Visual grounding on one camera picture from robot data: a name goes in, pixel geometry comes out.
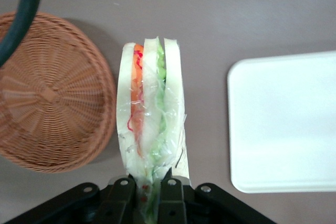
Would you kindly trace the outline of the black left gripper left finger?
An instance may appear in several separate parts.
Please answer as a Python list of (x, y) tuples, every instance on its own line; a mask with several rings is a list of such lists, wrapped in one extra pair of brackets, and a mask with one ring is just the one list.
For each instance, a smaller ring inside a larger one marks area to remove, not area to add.
[(134, 223), (135, 192), (130, 176), (114, 179), (104, 189), (82, 183), (7, 223)]

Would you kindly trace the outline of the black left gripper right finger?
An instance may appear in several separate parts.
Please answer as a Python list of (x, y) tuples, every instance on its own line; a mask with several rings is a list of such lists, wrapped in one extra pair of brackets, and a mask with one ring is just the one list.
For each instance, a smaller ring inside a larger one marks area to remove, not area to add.
[(159, 223), (274, 223), (212, 183), (193, 189), (177, 178), (161, 182)]

